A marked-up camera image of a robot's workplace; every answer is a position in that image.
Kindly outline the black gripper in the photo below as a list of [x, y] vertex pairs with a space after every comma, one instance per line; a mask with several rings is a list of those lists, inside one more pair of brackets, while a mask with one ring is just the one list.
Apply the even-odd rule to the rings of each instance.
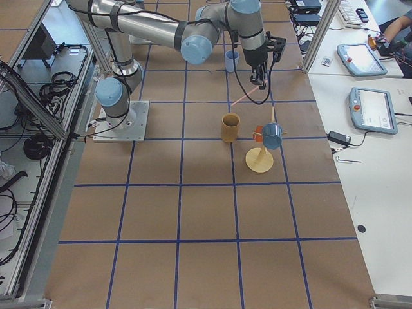
[[266, 89], [268, 52], [273, 52], [276, 56], [275, 62], [279, 62], [285, 46], [285, 38], [273, 36], [270, 32], [241, 32], [243, 54], [246, 63], [252, 68], [252, 84], [259, 84], [260, 79], [259, 88]]

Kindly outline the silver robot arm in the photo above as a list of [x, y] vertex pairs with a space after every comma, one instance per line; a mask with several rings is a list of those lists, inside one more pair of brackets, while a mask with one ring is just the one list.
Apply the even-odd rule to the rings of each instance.
[[272, 68], [279, 62], [286, 40], [265, 31], [259, 1], [226, 1], [199, 8], [193, 21], [177, 20], [125, 1], [68, 1], [78, 18], [104, 30], [114, 57], [114, 76], [98, 83], [96, 96], [106, 114], [110, 129], [129, 129], [136, 118], [129, 101], [141, 83], [143, 69], [131, 51], [131, 36], [173, 48], [190, 64], [204, 63], [228, 31], [232, 43], [240, 43], [246, 63], [251, 67], [250, 81], [260, 89], [271, 84]]

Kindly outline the person forearm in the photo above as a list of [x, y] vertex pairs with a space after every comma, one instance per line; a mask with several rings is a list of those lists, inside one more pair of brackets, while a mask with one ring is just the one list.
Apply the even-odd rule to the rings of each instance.
[[396, 35], [403, 29], [410, 27], [412, 23], [411, 10], [404, 15], [395, 19], [385, 30], [384, 36], [388, 42], [391, 42]]

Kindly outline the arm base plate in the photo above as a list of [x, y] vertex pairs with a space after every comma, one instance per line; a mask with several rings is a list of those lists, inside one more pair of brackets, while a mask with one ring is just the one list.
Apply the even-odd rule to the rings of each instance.
[[97, 123], [96, 134], [93, 139], [96, 142], [143, 142], [147, 118], [149, 114], [150, 101], [132, 100], [129, 113], [118, 119], [108, 118]]

